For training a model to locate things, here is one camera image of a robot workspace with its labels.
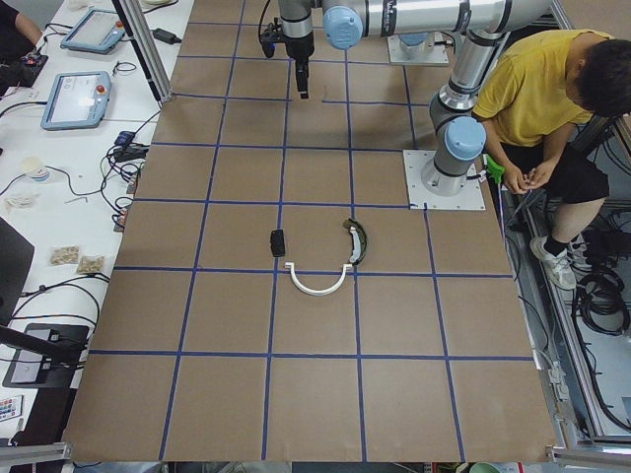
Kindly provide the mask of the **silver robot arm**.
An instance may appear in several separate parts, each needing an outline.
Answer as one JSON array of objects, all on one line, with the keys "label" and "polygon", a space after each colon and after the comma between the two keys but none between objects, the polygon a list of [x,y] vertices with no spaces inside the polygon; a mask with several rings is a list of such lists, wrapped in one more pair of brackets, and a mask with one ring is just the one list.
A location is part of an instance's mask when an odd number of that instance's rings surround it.
[{"label": "silver robot arm", "polygon": [[309,95],[315,51],[314,9],[322,12],[323,35],[331,47],[347,50],[364,37],[379,36],[388,43],[393,65],[436,70],[421,51],[435,35],[450,36],[454,51],[441,69],[444,82],[429,101],[437,150],[422,176],[431,192],[451,196],[462,190],[484,146],[486,134],[470,116],[484,79],[509,34],[549,7],[547,1],[281,1],[278,17],[259,24],[257,35],[268,58],[284,45],[303,99]]}]

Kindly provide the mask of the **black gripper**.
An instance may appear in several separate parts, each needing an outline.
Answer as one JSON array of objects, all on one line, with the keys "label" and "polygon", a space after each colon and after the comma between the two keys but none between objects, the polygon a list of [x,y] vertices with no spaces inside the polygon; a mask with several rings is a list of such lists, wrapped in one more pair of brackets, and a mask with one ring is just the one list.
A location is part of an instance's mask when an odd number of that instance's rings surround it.
[{"label": "black gripper", "polygon": [[275,46],[282,43],[287,55],[295,61],[297,92],[302,100],[309,97],[309,58],[315,51],[313,21],[275,18],[260,33],[260,45],[266,58],[275,54]]}]

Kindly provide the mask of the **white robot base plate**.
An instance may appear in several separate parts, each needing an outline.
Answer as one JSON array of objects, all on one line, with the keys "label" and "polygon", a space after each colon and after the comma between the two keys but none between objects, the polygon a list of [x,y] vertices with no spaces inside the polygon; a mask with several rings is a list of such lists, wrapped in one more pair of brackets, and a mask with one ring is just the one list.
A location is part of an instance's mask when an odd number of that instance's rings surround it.
[{"label": "white robot base plate", "polygon": [[475,163],[461,176],[441,174],[434,151],[404,150],[403,167],[411,210],[485,211],[486,206]]}]

